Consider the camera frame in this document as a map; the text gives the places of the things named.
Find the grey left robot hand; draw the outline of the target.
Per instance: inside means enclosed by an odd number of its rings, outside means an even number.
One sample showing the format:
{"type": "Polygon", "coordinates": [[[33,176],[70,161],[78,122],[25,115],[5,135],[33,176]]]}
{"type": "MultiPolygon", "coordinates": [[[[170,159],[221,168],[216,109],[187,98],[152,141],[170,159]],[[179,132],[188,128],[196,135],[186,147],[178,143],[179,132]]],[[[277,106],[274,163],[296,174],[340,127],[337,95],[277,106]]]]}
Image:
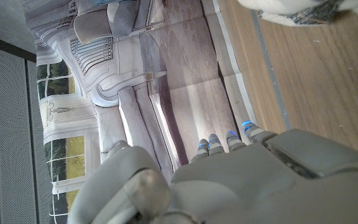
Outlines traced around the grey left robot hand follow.
{"type": "Polygon", "coordinates": [[[358,223],[358,151],[250,121],[224,151],[214,134],[167,180],[142,147],[116,142],[78,192],[68,223],[358,223]]]}

